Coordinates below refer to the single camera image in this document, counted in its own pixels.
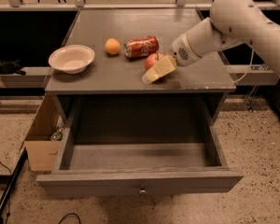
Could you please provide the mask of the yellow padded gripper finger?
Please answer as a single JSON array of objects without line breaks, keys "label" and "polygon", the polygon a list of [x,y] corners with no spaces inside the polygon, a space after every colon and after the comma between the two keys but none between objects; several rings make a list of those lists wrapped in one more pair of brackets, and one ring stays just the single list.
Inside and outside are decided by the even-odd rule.
[{"label": "yellow padded gripper finger", "polygon": [[175,69],[175,58],[170,55],[164,55],[151,68],[146,70],[145,74],[142,76],[142,81],[146,84],[153,83],[154,81],[174,72]]}]

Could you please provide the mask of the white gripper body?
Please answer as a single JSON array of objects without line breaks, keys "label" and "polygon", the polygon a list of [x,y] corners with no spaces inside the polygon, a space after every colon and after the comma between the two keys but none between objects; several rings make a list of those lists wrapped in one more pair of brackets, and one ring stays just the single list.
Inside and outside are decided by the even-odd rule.
[{"label": "white gripper body", "polygon": [[194,53],[186,35],[179,36],[170,47],[170,54],[176,59],[178,66],[189,66],[200,57]]}]

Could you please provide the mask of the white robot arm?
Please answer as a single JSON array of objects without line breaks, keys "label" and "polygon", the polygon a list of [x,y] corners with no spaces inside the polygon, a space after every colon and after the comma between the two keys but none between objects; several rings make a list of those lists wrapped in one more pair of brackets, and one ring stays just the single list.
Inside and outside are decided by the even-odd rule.
[{"label": "white robot arm", "polygon": [[209,17],[171,45],[167,55],[142,76],[149,84],[189,66],[214,51],[247,44],[280,78],[280,25],[267,18],[253,0],[214,0]]}]

